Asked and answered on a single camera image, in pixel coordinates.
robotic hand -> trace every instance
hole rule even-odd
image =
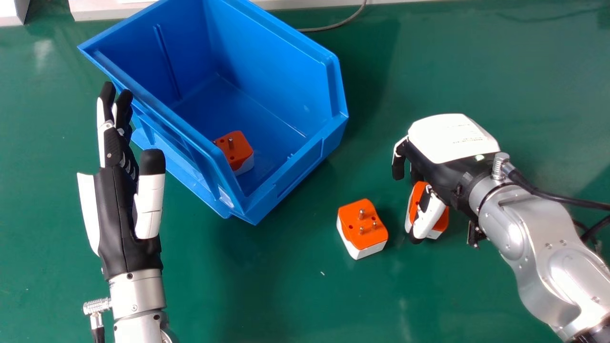
[[[95,175],[77,174],[91,249],[102,262],[110,298],[83,305],[96,343],[104,342],[101,313],[112,309],[116,343],[171,343],[161,271],[159,225],[165,186],[161,150],[129,147],[133,96],[106,82],[97,102],[99,163]]]
[[[583,244],[560,203],[605,210],[609,205],[532,186],[496,140],[463,114],[413,123],[395,145],[396,180],[404,178],[407,159],[412,183],[431,186],[422,195],[417,219],[406,225],[413,243],[426,237],[444,206],[465,213],[470,218],[468,244],[477,248],[480,240],[491,241],[513,269],[531,314],[564,342],[610,342],[608,266]]]

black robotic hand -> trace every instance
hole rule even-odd
[[[97,101],[100,169],[78,174],[81,207],[91,249],[106,281],[122,273],[163,269],[159,225],[165,187],[165,156],[145,150],[140,166],[129,147],[132,93],[106,82]]]

orange plug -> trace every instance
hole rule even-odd
[[[241,131],[230,132],[213,143],[223,151],[235,175],[254,168],[254,151]]]
[[[383,250],[388,238],[387,229],[369,199],[340,207],[337,231],[353,259],[361,259]]]
[[[422,195],[426,192],[427,182],[418,181],[415,183],[413,187],[413,191],[411,192],[411,197],[409,198],[409,207],[407,213],[407,220],[404,223],[405,230],[409,231],[415,222],[415,216],[417,215],[417,206],[422,198]],[[449,207],[446,207],[443,211],[443,214],[440,216],[440,219],[434,227],[432,231],[426,236],[426,238],[437,239],[439,236],[445,232],[447,227],[449,226]]]

bolt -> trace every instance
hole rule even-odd
[[[510,156],[507,153],[497,153],[493,157],[492,179],[502,181],[506,177],[502,171],[502,165],[510,161]]]

bin floor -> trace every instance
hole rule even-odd
[[[172,109],[209,140],[231,131],[243,132],[254,150],[254,168],[237,177],[246,196],[306,142],[305,135],[297,128],[221,76],[206,81]]]

